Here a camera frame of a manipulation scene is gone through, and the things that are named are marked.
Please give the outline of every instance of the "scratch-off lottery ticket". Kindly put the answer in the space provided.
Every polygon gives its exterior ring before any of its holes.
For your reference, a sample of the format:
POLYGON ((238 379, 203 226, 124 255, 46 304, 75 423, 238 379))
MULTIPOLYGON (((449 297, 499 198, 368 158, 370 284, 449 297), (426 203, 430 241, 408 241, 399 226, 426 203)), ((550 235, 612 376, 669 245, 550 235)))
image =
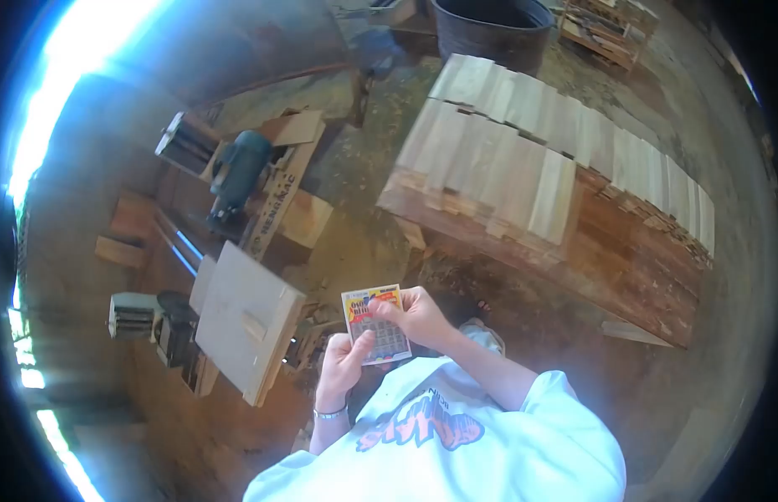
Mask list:
POLYGON ((400 327, 388 320, 374 319, 370 314, 367 305, 373 298, 388 301, 403 308, 403 302, 400 301, 399 284, 341 294, 344 318, 347 321, 347 333, 349 333, 353 343, 367 329, 375 332, 375 346, 361 365, 377 365, 382 362, 400 361, 411 357, 411 345, 400 327))

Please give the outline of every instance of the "white t-shirt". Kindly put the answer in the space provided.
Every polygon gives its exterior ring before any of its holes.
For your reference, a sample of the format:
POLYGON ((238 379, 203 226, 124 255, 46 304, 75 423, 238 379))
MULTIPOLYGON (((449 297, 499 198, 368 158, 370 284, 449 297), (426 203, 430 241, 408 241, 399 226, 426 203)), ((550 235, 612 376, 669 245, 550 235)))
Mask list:
POLYGON ((418 357, 385 376, 348 434, 266 469, 243 500, 616 502, 625 487, 617 441, 563 372, 504 411, 452 360, 418 357))

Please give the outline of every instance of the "stack of wood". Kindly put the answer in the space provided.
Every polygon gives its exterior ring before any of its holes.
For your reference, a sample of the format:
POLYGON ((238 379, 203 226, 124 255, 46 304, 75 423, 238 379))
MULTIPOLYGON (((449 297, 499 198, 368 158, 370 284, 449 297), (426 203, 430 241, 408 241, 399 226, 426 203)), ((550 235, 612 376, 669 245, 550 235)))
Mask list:
POLYGON ((414 246, 483 253, 601 308, 623 326, 609 336, 687 347, 706 266, 638 213, 690 231, 680 195, 699 189, 637 141, 528 75, 453 55, 377 205, 414 246))
POLYGON ((559 36, 630 71, 659 23, 653 12, 632 0, 568 0, 559 36))
POLYGON ((396 167, 400 182, 424 193, 427 206, 469 216, 491 236, 561 260, 576 169, 564 155, 514 128, 428 99, 396 167))
MULTIPOLYGON (((409 183, 424 185, 432 206, 477 215, 492 235, 520 240, 516 228, 528 228, 519 219, 525 213, 515 219, 507 210, 519 208, 502 204, 491 215, 488 212, 488 201, 503 200, 500 192, 493 191, 486 166, 494 165, 488 159, 504 163, 500 160, 504 155, 506 161, 526 159, 524 169, 534 169, 529 176, 535 181, 540 180, 543 164, 560 166, 560 173, 575 172, 578 181, 598 197, 670 235, 686 247, 698 266, 711 266, 714 205, 672 158, 532 76, 489 59, 453 55, 431 89, 398 167, 409 173, 409 183), (534 144, 544 148, 536 149, 534 144), (471 152, 474 158, 467 159, 471 152)), ((506 189, 520 194, 521 184, 528 180, 520 174, 514 187, 506 189)), ((557 234, 555 230, 550 236, 552 242, 558 240, 557 234)))

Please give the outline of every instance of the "wrist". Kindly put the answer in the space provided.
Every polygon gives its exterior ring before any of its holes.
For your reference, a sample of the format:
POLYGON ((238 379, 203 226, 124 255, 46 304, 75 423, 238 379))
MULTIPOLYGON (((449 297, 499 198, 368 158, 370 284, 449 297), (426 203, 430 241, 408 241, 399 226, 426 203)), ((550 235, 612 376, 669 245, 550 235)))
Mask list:
POLYGON ((453 358, 452 353, 462 338, 464 338, 464 335, 461 331, 449 326, 449 329, 444 332, 442 336, 439 336, 439 343, 436 344, 437 346, 431 348, 438 353, 453 358))
POLYGON ((322 387, 316 389, 316 400, 313 405, 319 413, 331 414, 344 408, 347 393, 330 392, 322 387))

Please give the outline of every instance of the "wall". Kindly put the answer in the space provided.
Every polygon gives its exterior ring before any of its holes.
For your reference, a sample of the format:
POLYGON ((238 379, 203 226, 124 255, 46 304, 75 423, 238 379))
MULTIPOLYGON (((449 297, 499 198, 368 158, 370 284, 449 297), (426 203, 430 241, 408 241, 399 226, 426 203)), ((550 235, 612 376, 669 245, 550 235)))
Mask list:
POLYGON ((163 482, 152 469, 133 468, 145 456, 142 447, 112 447, 101 432, 85 447, 74 432, 136 415, 123 385, 128 345, 111 339, 105 326, 110 296, 134 290, 135 272, 96 258, 95 240, 107 232, 122 188, 155 193, 164 166, 154 148, 179 108, 153 89, 82 77, 26 199, 24 297, 33 354, 46 381, 38 407, 55 410, 63 435, 108 502, 162 494, 163 482))

